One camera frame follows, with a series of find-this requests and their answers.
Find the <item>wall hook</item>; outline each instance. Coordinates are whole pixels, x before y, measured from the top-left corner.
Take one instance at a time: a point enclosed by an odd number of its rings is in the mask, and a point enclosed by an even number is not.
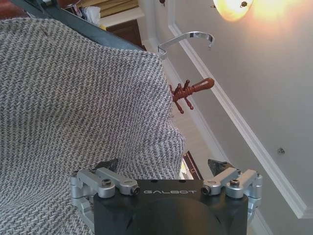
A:
[[[162,60],[166,59],[166,57],[167,57],[166,48],[168,48],[169,46],[171,46],[175,43],[178,43],[179,41],[181,41],[183,39],[187,39],[187,38],[204,38],[204,39],[208,40],[208,47],[209,48],[211,48],[211,46],[214,43],[213,35],[208,34],[208,33],[203,33],[203,32],[198,32],[198,31],[183,33],[181,35],[178,35],[177,37],[174,37],[174,38],[166,41],[165,43],[158,45],[157,50],[158,50],[160,58]]]

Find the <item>silver metal bracket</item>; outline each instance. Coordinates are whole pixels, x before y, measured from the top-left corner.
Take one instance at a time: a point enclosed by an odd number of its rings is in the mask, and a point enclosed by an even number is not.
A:
[[[230,198],[248,197],[248,224],[254,217],[255,209],[261,204],[263,177],[254,170],[239,173],[229,167],[210,180],[203,181],[201,189],[204,195],[217,195],[225,187],[226,195]]]
[[[97,193],[101,198],[115,195],[115,187],[121,194],[137,195],[140,188],[136,180],[124,178],[106,168],[99,168],[93,174],[87,170],[74,172],[70,178],[71,203],[78,208],[83,222],[94,232],[94,217],[90,199]]]
[[[211,34],[208,33],[203,33],[203,32],[198,32],[198,31],[193,31],[193,32],[188,32],[188,33],[183,33],[181,35],[178,35],[165,43],[162,43],[158,45],[157,50],[159,53],[159,56],[162,60],[166,59],[167,57],[167,51],[166,48],[169,46],[178,43],[179,41],[187,38],[204,38],[208,41],[208,47],[211,48],[213,43],[214,43],[214,37]]]

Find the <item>white trim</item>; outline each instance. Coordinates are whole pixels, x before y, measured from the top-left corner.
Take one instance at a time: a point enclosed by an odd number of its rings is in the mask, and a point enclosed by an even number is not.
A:
[[[145,14],[140,7],[123,11],[111,16],[106,16],[100,19],[100,24],[105,27],[110,27],[112,25],[120,24],[127,21],[132,21],[144,17]]]
[[[172,32],[173,36],[176,37],[181,34],[181,31],[175,23],[175,1],[169,1],[169,12],[168,12],[168,27]],[[254,134],[250,126],[244,120],[242,115],[236,109],[235,105],[231,102],[227,94],[219,85],[216,78],[213,77],[208,67],[204,64],[199,55],[195,52],[192,46],[187,40],[179,42],[183,50],[186,52],[191,62],[195,65],[199,73],[203,78],[211,77],[215,80],[215,85],[211,89],[217,100],[220,102],[234,125],[237,127],[240,134],[243,136],[252,152],[259,160],[269,177],[274,182],[284,199],[287,201],[290,208],[293,210],[298,218],[304,218],[304,215],[311,216],[313,218],[312,208],[308,208],[305,202],[302,200],[300,195],[292,187],[291,183],[285,177],[284,173],[280,170],[278,165],[275,163],[270,154],[266,151],[262,143],[259,141],[257,136]]]

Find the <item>wooden cabinet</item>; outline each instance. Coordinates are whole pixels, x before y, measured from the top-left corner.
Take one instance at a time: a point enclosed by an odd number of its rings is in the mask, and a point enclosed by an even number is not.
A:
[[[137,20],[107,27],[107,31],[145,49],[145,47],[141,44]]]

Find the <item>gray woven blanket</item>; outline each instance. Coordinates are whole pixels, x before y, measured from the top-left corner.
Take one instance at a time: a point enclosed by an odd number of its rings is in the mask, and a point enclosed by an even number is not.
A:
[[[119,159],[177,178],[183,138],[157,55],[100,46],[55,20],[0,22],[0,234],[89,234],[72,171]]]

